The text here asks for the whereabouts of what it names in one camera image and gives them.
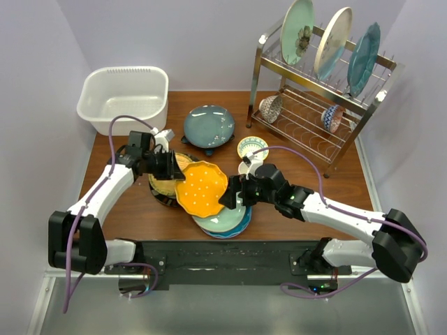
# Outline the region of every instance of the white plate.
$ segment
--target white plate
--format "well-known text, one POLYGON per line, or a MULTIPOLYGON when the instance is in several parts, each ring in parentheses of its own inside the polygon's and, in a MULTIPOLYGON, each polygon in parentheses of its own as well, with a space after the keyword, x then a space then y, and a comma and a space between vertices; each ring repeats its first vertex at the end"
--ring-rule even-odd
POLYGON ((314 70, 319 80, 329 77, 343 55, 344 45, 351 33, 351 25, 352 10, 349 7, 340 9, 330 20, 315 57, 314 70))

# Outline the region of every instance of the light purple wall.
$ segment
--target light purple wall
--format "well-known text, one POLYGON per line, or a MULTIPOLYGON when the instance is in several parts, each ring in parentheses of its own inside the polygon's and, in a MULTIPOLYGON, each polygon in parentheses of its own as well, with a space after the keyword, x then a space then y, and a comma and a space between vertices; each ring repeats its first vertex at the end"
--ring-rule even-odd
MULTIPOLYGON (((250 90, 256 44, 293 0, 57 0, 91 68, 152 65, 171 90, 250 90)), ((404 0, 314 0, 316 23, 353 9, 353 36, 374 21, 385 36, 404 0)), ((277 89, 268 70, 260 89, 277 89)))
POLYGON ((47 267, 47 221, 79 196, 93 130, 90 69, 54 0, 0 11, 0 334, 24 334, 47 267))
POLYGON ((414 280, 432 335, 447 332, 446 11, 406 1, 383 43, 405 73, 361 133, 383 210, 406 212, 427 240, 414 280))

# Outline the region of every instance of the dish rack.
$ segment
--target dish rack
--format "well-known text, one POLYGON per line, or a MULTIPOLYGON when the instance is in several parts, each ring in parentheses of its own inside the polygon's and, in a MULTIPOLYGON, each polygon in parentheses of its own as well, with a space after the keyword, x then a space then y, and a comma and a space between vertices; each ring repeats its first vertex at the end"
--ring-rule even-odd
POLYGON ((347 82, 349 59, 356 46, 351 41, 352 38, 346 42, 345 51, 334 67, 332 75, 320 81, 314 73, 314 60, 324 33, 322 24, 313 28, 305 55, 291 66, 281 55, 279 35, 283 21, 284 18, 280 19, 259 38, 246 126, 250 128, 252 121, 256 120, 271 132, 325 161, 328 166, 323 175, 328 178, 337 169, 337 164, 343 155, 402 74, 404 65, 393 61, 394 56, 386 58, 385 52, 382 55, 378 54, 367 86, 357 98, 352 98, 348 95, 347 82), (268 41, 271 40, 274 42, 267 47, 268 41), (259 110, 254 111, 261 66, 281 75, 277 95, 283 98, 283 106, 281 114, 273 124, 266 122, 259 110), (339 128, 331 134, 324 129, 321 115, 334 104, 341 105, 346 111, 339 128))

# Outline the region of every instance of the dark blue dish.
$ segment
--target dark blue dish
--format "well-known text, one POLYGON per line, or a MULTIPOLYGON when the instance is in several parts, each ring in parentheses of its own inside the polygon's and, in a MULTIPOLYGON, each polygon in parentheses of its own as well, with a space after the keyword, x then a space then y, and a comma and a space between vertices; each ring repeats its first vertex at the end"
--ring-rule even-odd
POLYGON ((205 153, 211 156, 214 148, 234 138, 235 120, 226 108, 205 105, 189 112, 183 130, 183 143, 205 149, 205 153))

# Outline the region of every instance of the wooden table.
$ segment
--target wooden table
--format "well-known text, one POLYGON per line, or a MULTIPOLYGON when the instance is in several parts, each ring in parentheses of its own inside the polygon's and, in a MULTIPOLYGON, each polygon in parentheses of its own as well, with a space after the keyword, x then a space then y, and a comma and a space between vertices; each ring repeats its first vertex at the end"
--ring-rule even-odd
MULTIPOLYGON (((271 92, 260 92, 258 101, 271 92)), ((168 122, 166 128, 175 132, 170 148, 178 152, 192 154, 199 159, 217 164, 227 175, 237 174, 240 158, 236 147, 245 136, 262 137, 269 145, 288 145, 275 135, 267 132, 256 122, 248 129, 245 127, 249 92, 170 92, 168 122), (213 156, 207 157, 203 150, 182 144, 183 121, 190 110, 199 106, 215 104, 229 109, 236 121, 235 139, 218 148, 213 156)), ((127 137, 114 137, 115 148, 126 144, 127 137)), ((324 163, 307 154, 321 170, 324 163)), ((97 135, 81 195, 84 195, 101 175, 110 158, 108 138, 97 135)), ((282 150, 271 150, 266 159, 274 163, 283 172, 291 184, 306 186, 316 190, 318 179, 314 171, 302 159, 282 150)), ((325 196, 351 206, 372 209, 365 178, 362 173, 355 146, 352 146, 339 164, 337 171, 329 179, 323 178, 325 196)), ((130 189, 117 201, 103 225, 106 239, 117 237, 136 240, 151 239, 211 239, 194 223, 183 208, 171 208, 155 200, 149 190, 147 175, 140 177, 130 189)), ((253 208, 253 217, 249 227, 236 239, 320 239, 336 237, 349 239, 348 235, 315 223, 303 223, 291 220, 278 213, 271 204, 257 204, 253 208)))

